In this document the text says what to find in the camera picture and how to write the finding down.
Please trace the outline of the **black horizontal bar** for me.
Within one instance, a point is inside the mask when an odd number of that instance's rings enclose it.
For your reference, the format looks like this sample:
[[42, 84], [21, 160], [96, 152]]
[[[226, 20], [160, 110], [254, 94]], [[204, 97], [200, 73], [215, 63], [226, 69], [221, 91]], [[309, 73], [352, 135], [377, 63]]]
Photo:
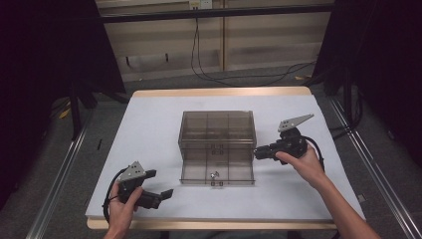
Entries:
[[242, 17], [258, 15], [279, 15], [279, 14], [303, 14], [330, 12], [334, 8], [333, 3], [313, 5], [288, 5], [274, 7], [253, 7], [253, 8], [225, 8], [206, 10], [183, 10], [170, 12], [153, 12], [139, 14], [113, 14], [98, 17], [101, 23], [127, 23], [164, 20], [183, 20], [219, 17]]

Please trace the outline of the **metal floor rail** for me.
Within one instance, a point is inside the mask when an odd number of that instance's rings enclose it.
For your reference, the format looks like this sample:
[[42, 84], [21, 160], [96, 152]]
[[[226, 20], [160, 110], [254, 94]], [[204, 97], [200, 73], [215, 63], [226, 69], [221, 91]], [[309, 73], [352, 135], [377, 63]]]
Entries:
[[363, 164], [367, 168], [370, 176], [372, 177], [383, 199], [385, 200], [407, 239], [422, 239], [422, 231], [417, 227], [416, 221], [413, 219], [408, 209], [393, 190], [391, 184], [385, 177], [381, 168], [378, 166], [375, 158], [360, 136], [359, 132], [356, 129], [352, 129], [351, 126], [347, 123], [345, 109], [337, 99], [329, 98], [328, 100], [341, 125], [345, 127], [347, 136], [357, 150], [359, 157], [362, 159]]
[[41, 209], [38, 211], [37, 216], [26, 236], [25, 239], [43, 239], [45, 231], [52, 218], [54, 210], [57, 206], [60, 195], [63, 191], [64, 185], [69, 177], [74, 161], [80, 151], [84, 142], [87, 130], [83, 128], [77, 135], [69, 147], [69, 150], [64, 158], [64, 161], [59, 169], [59, 172], [54, 180], [50, 191], [44, 200]]

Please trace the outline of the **person's left hand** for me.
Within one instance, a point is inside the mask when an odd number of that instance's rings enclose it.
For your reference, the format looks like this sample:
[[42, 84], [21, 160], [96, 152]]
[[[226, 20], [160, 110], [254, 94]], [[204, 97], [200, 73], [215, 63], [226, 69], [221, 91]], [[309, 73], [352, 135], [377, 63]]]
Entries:
[[126, 203], [122, 203], [118, 200], [118, 183], [115, 182], [112, 186], [109, 202], [109, 223], [108, 230], [111, 231], [126, 231], [128, 232], [131, 224], [133, 213], [137, 210], [135, 202], [142, 194], [143, 189], [137, 187]]

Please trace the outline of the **smoky transparent plastic drawer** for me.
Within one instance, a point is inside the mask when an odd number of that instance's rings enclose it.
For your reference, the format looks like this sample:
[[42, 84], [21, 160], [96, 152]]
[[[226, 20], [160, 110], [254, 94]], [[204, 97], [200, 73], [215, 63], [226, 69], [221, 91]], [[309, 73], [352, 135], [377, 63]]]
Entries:
[[[249, 149], [192, 149], [184, 152], [183, 184], [222, 186], [254, 185], [253, 155]], [[210, 177], [218, 171], [220, 176]]]

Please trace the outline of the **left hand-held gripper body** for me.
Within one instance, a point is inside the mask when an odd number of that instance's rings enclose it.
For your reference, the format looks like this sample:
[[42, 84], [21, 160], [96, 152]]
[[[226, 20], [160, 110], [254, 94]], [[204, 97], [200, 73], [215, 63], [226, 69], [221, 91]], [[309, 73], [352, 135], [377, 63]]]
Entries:
[[[126, 203], [132, 192], [139, 186], [141, 186], [145, 179], [145, 173], [141, 164], [135, 161], [131, 164], [119, 177], [118, 183], [118, 199], [122, 203]], [[155, 206], [155, 197], [152, 193], [144, 191], [143, 194], [135, 202], [136, 206], [140, 206], [146, 209], [153, 208]]]

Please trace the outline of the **black curtain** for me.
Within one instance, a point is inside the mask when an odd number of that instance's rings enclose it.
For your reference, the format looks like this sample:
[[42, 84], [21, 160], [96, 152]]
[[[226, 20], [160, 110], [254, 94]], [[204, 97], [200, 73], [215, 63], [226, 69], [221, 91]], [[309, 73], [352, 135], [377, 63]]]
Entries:
[[334, 0], [314, 77], [345, 77], [422, 167], [422, 0]]
[[0, 209], [26, 172], [52, 104], [124, 93], [96, 0], [0, 0]]

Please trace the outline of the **person's right hand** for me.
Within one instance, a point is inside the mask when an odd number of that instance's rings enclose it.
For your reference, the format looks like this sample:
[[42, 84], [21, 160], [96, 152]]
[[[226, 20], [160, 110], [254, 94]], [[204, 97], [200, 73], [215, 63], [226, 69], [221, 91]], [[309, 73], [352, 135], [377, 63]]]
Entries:
[[279, 151], [276, 157], [287, 164], [290, 164], [297, 173], [314, 189], [321, 190], [327, 183], [327, 176], [318, 161], [316, 151], [308, 146], [307, 152], [300, 158]]

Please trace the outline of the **white table cover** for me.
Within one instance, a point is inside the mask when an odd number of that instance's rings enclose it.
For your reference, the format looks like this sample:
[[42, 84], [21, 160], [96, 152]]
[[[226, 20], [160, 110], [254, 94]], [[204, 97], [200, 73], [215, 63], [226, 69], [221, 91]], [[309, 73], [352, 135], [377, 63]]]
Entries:
[[139, 161], [144, 168], [157, 172], [144, 182], [146, 190], [173, 191], [172, 197], [158, 208], [137, 212], [141, 219], [329, 219], [318, 193], [291, 166], [271, 159], [255, 161], [252, 185], [212, 187], [181, 183], [178, 136], [182, 115], [187, 111], [250, 111], [259, 145], [278, 138], [282, 120], [307, 116], [308, 120], [299, 126], [300, 132], [316, 141], [326, 175], [354, 210], [361, 209], [323, 114], [312, 96], [134, 97], [114, 138], [86, 211], [87, 217], [102, 217], [112, 178], [122, 168]]

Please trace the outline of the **white wall socket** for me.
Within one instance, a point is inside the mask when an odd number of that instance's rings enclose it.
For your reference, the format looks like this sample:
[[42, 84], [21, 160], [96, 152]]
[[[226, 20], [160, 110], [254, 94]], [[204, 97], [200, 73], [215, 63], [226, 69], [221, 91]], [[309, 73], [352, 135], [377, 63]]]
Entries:
[[205, 10], [213, 8], [212, 0], [189, 0], [189, 8], [191, 10]]

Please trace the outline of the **black stand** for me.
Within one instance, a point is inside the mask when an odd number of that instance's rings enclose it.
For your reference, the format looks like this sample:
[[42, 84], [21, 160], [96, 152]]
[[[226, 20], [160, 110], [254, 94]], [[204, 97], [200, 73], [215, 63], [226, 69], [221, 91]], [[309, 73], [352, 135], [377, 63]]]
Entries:
[[335, 135], [333, 139], [352, 133], [361, 121], [363, 106], [360, 95], [356, 97], [355, 106], [352, 105], [352, 81], [349, 69], [341, 66], [330, 67], [320, 74], [313, 74], [304, 82], [304, 86], [310, 87], [320, 83], [323, 83], [324, 93], [329, 97], [333, 97], [339, 89], [342, 89], [342, 109], [345, 116], [345, 125], [330, 129], [330, 131], [339, 131], [339, 134]]
[[92, 81], [73, 81], [70, 84], [69, 99], [71, 103], [72, 121], [73, 121], [73, 137], [76, 140], [81, 134], [83, 124], [81, 121], [79, 103], [82, 103], [86, 109], [94, 109], [98, 105], [98, 101], [94, 93], [101, 93], [117, 101], [121, 104], [127, 104], [129, 98], [124, 93], [116, 93], [107, 87], [100, 86]]

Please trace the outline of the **smoky transparent plastic storage box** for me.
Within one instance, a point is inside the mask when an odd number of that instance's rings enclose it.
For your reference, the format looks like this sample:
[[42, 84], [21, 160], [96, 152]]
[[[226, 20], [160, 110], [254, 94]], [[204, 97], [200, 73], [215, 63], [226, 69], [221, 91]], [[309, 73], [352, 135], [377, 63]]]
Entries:
[[181, 149], [253, 149], [257, 144], [253, 112], [184, 112], [178, 143]]

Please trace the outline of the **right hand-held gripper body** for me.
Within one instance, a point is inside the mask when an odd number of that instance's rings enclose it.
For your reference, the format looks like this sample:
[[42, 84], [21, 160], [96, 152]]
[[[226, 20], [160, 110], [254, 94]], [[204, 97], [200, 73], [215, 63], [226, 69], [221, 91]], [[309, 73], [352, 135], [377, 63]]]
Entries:
[[302, 157], [308, 150], [306, 137], [298, 130], [298, 125], [309, 120], [313, 114], [308, 114], [292, 119], [284, 119], [280, 122], [278, 132], [280, 138], [271, 144], [271, 158], [277, 161], [276, 153], [283, 151], [295, 158]]

